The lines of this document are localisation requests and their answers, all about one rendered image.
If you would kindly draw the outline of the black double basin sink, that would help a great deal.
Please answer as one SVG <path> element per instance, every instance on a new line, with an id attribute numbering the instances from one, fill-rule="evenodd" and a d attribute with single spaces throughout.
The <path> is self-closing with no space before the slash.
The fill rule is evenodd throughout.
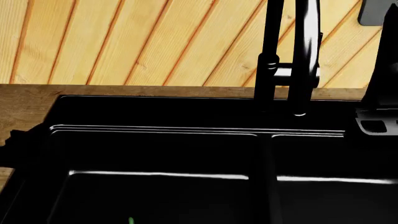
<path id="1" fill-rule="evenodd" d="M 398 136 L 364 134 L 358 108 L 59 96 L 48 163 L 14 169 L 0 224 L 398 224 Z"/>

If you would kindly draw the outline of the black kitchen faucet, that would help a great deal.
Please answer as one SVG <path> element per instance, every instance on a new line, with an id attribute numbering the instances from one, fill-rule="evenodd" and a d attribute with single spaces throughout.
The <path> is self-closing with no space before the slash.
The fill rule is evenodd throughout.
<path id="1" fill-rule="evenodd" d="M 295 0 L 295 39 L 290 74 L 280 76 L 277 55 L 284 0 L 268 0 L 264 41 L 258 56 L 254 101 L 261 111 L 270 111 L 277 85 L 287 85 L 288 105 L 293 115 L 307 112 L 312 91 L 317 87 L 320 31 L 320 0 Z"/>

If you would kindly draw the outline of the grey wall-mounted fixture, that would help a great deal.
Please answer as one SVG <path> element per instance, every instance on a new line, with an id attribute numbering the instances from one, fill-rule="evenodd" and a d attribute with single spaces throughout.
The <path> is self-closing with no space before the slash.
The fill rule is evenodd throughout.
<path id="1" fill-rule="evenodd" d="M 398 0 L 363 0 L 358 15 L 361 26 L 381 26 L 391 5 L 398 6 Z"/>

